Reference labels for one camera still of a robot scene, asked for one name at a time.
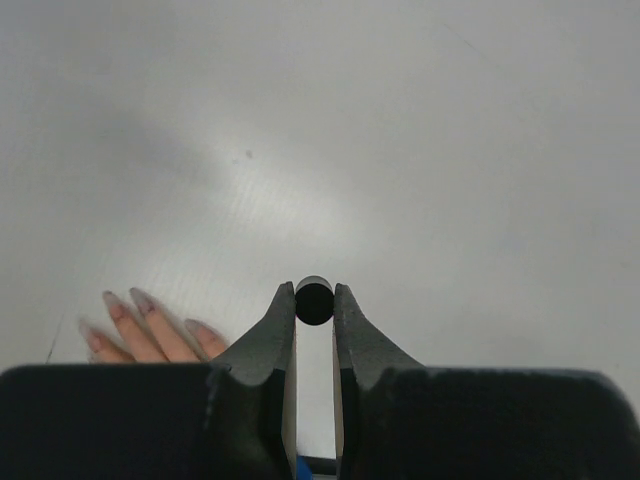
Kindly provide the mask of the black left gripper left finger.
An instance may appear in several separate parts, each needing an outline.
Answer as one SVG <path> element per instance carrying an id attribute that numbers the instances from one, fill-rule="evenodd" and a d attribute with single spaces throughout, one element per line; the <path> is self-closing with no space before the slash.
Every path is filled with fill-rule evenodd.
<path id="1" fill-rule="evenodd" d="M 296 302 L 285 282 L 263 318 L 210 363 L 208 473 L 296 477 L 296 379 Z"/>

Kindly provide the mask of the person's bare hand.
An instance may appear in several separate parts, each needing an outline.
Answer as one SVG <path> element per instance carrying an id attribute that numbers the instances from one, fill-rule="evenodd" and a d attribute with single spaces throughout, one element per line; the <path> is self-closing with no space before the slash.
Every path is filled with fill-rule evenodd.
<path id="1" fill-rule="evenodd" d="M 111 291 L 102 294 L 117 339 L 84 320 L 79 322 L 91 362 L 201 363 L 227 350 L 224 337 L 210 325 L 193 319 L 174 320 L 158 300 L 139 288 L 130 289 L 129 295 L 131 305 Z"/>

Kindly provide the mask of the black nail polish brush cap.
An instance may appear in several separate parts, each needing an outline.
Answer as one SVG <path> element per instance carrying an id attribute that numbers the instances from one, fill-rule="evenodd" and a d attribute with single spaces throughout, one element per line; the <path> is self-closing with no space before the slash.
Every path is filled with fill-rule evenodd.
<path id="1" fill-rule="evenodd" d="M 306 325 L 320 326 L 334 314 L 334 290 L 323 277 L 303 278 L 295 288 L 296 317 Z"/>

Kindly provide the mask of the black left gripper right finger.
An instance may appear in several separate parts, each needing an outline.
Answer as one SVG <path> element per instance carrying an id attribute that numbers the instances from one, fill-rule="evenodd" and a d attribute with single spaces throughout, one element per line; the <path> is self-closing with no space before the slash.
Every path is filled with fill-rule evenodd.
<path id="1" fill-rule="evenodd" d="M 389 369 L 421 369 L 362 312 L 352 290 L 338 283 L 333 315 L 333 405 L 337 477 L 350 479 L 361 444 L 364 398 Z"/>

